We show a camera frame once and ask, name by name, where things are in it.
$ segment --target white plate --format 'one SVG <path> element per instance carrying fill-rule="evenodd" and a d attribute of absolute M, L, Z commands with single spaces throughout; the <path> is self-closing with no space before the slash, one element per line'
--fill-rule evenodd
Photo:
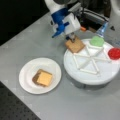
<path fill-rule="evenodd" d="M 84 39 L 83 42 L 85 44 L 89 44 L 90 39 Z M 106 43 L 104 44 L 104 51 L 106 53 L 112 48 L 110 44 Z M 100 70 L 99 75 L 93 75 L 89 73 L 82 72 L 77 69 L 76 64 L 74 62 L 74 59 L 72 57 L 72 53 L 67 50 L 64 55 L 64 67 L 67 71 L 67 73 L 76 81 L 87 84 L 87 85 L 102 85 L 110 82 L 113 80 L 113 78 L 117 75 L 120 69 L 120 60 L 112 61 L 111 63 L 108 62 L 97 62 L 97 66 Z"/>
<path fill-rule="evenodd" d="M 52 83 L 49 87 L 42 87 L 35 85 L 32 81 L 33 76 L 39 69 L 43 69 L 47 72 L 52 73 Z M 61 80 L 61 69 L 59 65 L 48 58 L 37 58 L 34 59 L 21 69 L 19 74 L 19 82 L 21 87 L 32 94 L 43 94 L 53 90 Z"/>

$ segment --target cable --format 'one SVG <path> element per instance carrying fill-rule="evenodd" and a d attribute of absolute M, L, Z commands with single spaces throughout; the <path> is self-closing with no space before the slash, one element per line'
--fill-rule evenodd
<path fill-rule="evenodd" d="M 81 16 L 82 17 L 84 17 L 84 13 L 86 12 L 86 13 L 91 13 L 91 14 L 94 14 L 94 15 L 96 15 L 96 16 L 98 16 L 98 17 L 100 17 L 100 18 L 102 18 L 102 19 L 104 19 L 104 21 L 106 21 L 106 22 L 108 22 L 108 20 L 105 18 L 105 17 L 103 17 L 103 16 L 101 16 L 101 15 L 98 15 L 98 14 L 96 14 L 96 13 L 94 13 L 94 12 L 91 12 L 91 11 L 85 11 L 85 2 L 84 2 L 84 0 L 82 0 L 82 3 L 83 3 L 83 9 L 82 9 L 82 14 L 81 14 Z"/>
<path fill-rule="evenodd" d="M 86 13 L 91 13 L 91 14 L 93 14 L 93 15 L 96 15 L 96 16 L 104 19 L 104 21 L 108 22 L 108 20 L 107 20 L 105 17 L 103 17 L 103 16 L 101 16 L 101 15 L 98 15 L 98 14 L 96 14 L 96 13 L 94 13 L 94 12 L 91 12 L 91 11 L 84 11 L 84 12 L 86 12 Z"/>

